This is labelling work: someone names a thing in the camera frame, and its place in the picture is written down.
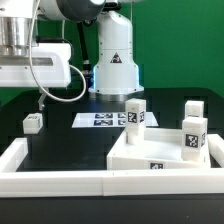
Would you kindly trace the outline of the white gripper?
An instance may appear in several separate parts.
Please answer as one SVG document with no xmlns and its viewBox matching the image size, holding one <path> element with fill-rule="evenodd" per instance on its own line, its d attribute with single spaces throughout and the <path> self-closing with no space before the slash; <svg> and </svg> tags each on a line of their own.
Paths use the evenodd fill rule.
<svg viewBox="0 0 224 224">
<path fill-rule="evenodd" d="M 39 90 L 39 111 L 50 87 L 67 87 L 71 82 L 68 43 L 40 43 L 32 48 L 33 69 L 37 80 L 44 88 Z M 36 87 L 28 57 L 0 57 L 0 87 Z"/>
</svg>

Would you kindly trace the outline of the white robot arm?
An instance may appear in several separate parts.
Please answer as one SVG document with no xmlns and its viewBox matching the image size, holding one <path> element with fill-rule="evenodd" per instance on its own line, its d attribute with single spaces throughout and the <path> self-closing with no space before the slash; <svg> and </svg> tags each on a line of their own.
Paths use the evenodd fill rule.
<svg viewBox="0 0 224 224">
<path fill-rule="evenodd" d="M 37 87 L 43 98 L 52 87 L 71 82 L 68 43 L 39 40 L 36 22 L 71 20 L 98 23 L 99 60 L 92 97 L 123 101 L 140 93 L 139 68 L 133 60 L 133 27 L 117 11 L 137 0 L 0 0 L 0 87 Z"/>
</svg>

